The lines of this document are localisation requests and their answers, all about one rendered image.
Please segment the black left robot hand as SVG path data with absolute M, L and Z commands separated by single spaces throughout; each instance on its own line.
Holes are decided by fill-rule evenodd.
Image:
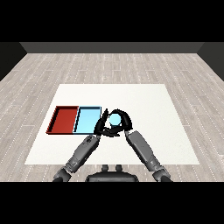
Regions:
M 102 113 L 100 119 L 97 121 L 95 127 L 94 127 L 94 134 L 97 136 L 100 136 L 105 131 L 105 123 L 108 119 L 109 111 L 107 109 L 104 110 Z

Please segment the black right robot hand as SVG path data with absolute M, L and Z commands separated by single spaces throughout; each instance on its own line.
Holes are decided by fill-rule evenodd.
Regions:
M 107 121 L 108 117 L 112 115 L 119 115 L 121 117 L 121 124 L 120 125 L 113 124 L 112 128 L 109 129 L 105 126 L 105 122 Z M 102 120 L 101 133 L 107 137 L 119 137 L 119 132 L 123 130 L 124 131 L 132 130 L 132 121 L 129 115 L 118 108 L 114 109 L 111 113 L 109 113 L 108 110 L 105 109 L 105 111 L 102 114 L 101 120 Z

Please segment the light blue shallow open box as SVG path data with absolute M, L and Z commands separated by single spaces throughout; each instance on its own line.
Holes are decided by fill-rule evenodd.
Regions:
M 80 106 L 75 118 L 73 133 L 75 135 L 92 135 L 101 113 L 100 106 Z

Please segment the red shallow open box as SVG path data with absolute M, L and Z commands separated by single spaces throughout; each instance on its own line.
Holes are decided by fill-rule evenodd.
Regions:
M 57 106 L 52 114 L 46 134 L 72 135 L 78 108 L 78 106 Z

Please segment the dark grey robot body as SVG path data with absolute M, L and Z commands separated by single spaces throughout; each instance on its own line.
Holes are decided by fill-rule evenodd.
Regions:
M 115 166 L 115 171 L 109 171 L 109 166 L 104 164 L 100 172 L 88 175 L 86 182 L 138 182 L 138 178 L 124 172 L 120 164 Z

